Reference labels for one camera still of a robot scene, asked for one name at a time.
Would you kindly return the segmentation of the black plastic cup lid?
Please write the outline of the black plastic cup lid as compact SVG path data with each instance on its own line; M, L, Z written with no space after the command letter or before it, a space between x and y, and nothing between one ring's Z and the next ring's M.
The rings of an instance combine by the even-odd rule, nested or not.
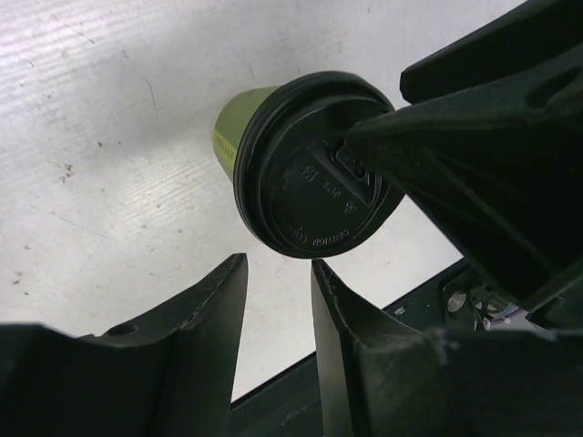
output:
M242 221L296 259L328 258L369 239L403 193L365 167L349 130L393 111L361 77L324 71L257 89L237 141L232 184Z

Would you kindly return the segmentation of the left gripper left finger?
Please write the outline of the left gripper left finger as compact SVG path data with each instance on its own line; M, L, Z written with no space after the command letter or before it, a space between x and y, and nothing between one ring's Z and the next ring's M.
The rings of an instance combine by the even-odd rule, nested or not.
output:
M226 435L247 286L247 258L234 254L100 336L3 324L1 433Z

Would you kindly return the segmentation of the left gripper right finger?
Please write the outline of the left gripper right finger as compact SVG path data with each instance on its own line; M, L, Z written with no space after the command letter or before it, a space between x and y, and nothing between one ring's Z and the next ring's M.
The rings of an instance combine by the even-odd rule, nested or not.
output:
M579 436L582 335L412 328L312 262L327 436Z

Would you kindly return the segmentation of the green paper coffee cup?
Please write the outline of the green paper coffee cup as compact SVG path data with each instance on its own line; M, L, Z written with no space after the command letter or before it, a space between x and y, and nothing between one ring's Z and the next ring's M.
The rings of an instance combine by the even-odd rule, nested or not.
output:
M213 129L212 146L229 180L233 179L241 139L252 116L278 88L278 86L268 86L242 92L220 111Z

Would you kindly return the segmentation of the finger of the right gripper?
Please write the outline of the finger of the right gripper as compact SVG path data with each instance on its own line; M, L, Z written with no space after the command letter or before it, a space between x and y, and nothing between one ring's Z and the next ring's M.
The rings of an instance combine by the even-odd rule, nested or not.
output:
M540 65L582 43L580 0L526 1L407 67L400 91L416 104Z
M356 125L389 178L526 310L582 289L582 49Z

